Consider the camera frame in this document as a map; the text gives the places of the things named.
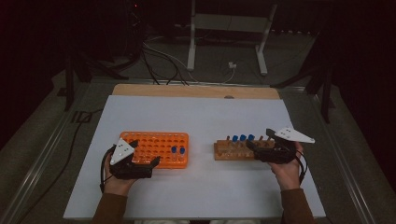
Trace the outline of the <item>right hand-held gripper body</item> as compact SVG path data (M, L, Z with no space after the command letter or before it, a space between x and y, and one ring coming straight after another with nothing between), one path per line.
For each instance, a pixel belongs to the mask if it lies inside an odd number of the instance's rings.
M259 152L254 154L257 160L271 162L276 164L289 163L295 159L297 152L295 142L314 144L316 140L312 137L300 133L293 128L286 127L276 132L276 138L273 140L275 145L272 148L258 147Z

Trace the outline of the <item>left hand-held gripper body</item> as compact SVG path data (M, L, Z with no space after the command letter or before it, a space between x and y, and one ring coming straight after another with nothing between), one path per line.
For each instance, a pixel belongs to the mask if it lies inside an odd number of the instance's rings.
M149 163L133 162L135 148L131 147L124 139L120 138L111 149L109 172L117 179L151 178L152 169L149 168Z

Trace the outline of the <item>orange plastic tube rack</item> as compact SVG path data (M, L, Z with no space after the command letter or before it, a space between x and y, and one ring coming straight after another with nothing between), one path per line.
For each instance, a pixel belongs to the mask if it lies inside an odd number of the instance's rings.
M133 158L135 163L148 164L155 157L160 156L161 161L157 169L185 169L188 165L189 135L187 133L125 131L120 134L120 138L128 143L138 140ZM177 147L177 161L172 161L173 146ZM181 147L186 148L184 162L178 160Z

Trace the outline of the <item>wooden tube rack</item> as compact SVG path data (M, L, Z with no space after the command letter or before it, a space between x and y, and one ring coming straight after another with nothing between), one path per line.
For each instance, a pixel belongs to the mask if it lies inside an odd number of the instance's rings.
M239 145L237 147L232 146L232 137L228 136L225 140L217 140L214 143L214 158L216 161L252 161L254 159L254 153L246 147L246 143L243 147ZM273 140L265 140L262 136L253 140L253 143L258 147L272 148L275 145Z

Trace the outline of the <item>person's left hand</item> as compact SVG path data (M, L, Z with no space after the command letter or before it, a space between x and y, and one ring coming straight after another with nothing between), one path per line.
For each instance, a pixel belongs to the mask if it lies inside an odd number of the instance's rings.
M104 193L115 194L127 197L132 185L136 182L136 179L117 179L109 172L111 156L106 156L105 161L105 182L104 182Z

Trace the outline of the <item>person's right hand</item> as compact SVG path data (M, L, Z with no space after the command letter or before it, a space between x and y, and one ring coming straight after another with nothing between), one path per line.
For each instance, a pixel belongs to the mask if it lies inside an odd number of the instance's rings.
M276 176L276 181L280 187L281 191L298 189L301 185L300 183L300 158L303 154L303 147L299 142L295 142L296 154L295 159L289 163L276 164L269 162L272 172Z

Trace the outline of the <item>white table sheet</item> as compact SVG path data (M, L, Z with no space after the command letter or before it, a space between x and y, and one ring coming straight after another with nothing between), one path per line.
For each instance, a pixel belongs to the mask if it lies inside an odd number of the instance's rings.
M264 219L282 214L279 187L261 161L215 161L227 136L263 135L291 125L280 100L110 96L64 211L89 219L101 198L104 153L124 131L183 132L190 137L184 169L156 169L130 191L128 219Z

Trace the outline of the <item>black tripod stand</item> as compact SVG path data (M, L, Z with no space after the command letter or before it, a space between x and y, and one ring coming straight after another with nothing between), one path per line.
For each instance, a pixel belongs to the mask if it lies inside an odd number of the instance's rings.
M324 121L326 123L329 123L329 108L333 69L334 63L322 63L319 65L314 65L304 70L303 72L299 72L297 75L291 78L288 78L276 84L272 84L271 88L284 89L289 85L297 82L298 80L310 77L310 80L306 84L304 90L307 94L317 94L319 90L322 90L320 114L323 117Z
M97 60L88 56L81 51L70 51L65 54L65 88L61 90L61 94L65 96L64 110L68 111L75 100L74 77L81 82L90 82L92 74L89 66L104 72L106 75L118 80L127 80L128 77L121 76L110 68L105 67Z

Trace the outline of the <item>black equipment rack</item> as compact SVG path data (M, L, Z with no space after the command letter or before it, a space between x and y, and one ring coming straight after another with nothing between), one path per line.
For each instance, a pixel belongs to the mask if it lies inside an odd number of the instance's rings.
M123 0L126 15L126 40L123 55L134 62L140 57L146 32L143 0Z

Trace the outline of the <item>grey metal stand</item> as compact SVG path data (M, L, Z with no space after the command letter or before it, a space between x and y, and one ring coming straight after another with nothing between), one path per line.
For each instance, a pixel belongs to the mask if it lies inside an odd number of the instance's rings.
M203 14L196 12L196 0L191 0L191 32L187 70L193 71L195 66L195 31L197 29L210 31L251 32L262 34L261 42L255 46L255 53L260 73L262 76L266 76L268 74L268 68L263 51L271 31L276 10L277 4L271 4L269 13L266 17L222 15L219 12L217 14Z

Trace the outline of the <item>aluminium frame rail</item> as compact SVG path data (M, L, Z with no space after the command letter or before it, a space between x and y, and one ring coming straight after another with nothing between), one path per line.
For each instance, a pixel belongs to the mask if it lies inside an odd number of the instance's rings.
M354 204L357 213L360 217L362 224L377 224L375 217L370 210L367 202L361 192L361 188L354 177L346 157L344 156L340 144L337 142L334 133L331 130L329 124L324 120L321 115L321 102L316 95L307 95L310 104L315 111L316 117L318 118L318 123L320 124L325 138L330 141L328 146L331 148L331 153L334 162L343 178L344 184L349 194L349 198Z
M78 84L68 110L55 91L0 151L0 224L14 224L89 85Z

